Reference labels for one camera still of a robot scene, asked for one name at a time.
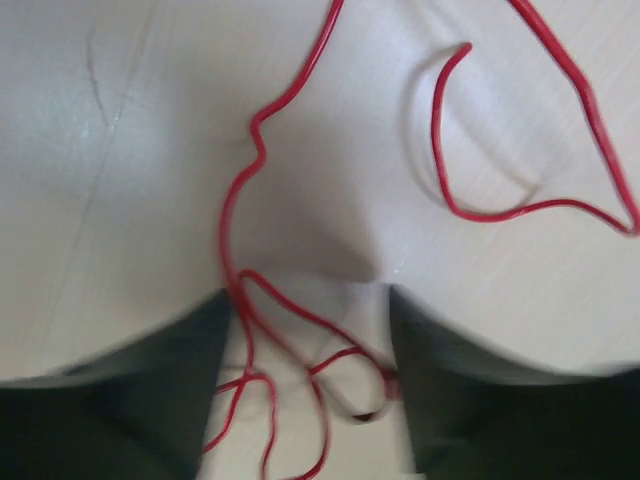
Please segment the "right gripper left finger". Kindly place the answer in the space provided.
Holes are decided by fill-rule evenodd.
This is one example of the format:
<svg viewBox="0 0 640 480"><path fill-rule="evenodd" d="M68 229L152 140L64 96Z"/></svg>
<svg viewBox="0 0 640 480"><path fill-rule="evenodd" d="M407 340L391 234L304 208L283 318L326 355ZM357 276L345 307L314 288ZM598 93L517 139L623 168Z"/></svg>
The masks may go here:
<svg viewBox="0 0 640 480"><path fill-rule="evenodd" d="M2 382L2 478L196 478L232 316L221 289L101 355Z"/></svg>

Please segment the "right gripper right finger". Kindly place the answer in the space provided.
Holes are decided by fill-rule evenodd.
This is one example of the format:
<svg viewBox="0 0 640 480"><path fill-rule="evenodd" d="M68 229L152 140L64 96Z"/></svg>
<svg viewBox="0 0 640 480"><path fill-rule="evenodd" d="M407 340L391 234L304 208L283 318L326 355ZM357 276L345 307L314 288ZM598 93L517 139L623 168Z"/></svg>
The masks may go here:
<svg viewBox="0 0 640 480"><path fill-rule="evenodd" d="M635 479L639 370L544 370L449 328L400 288L389 327L416 470L429 479Z"/></svg>

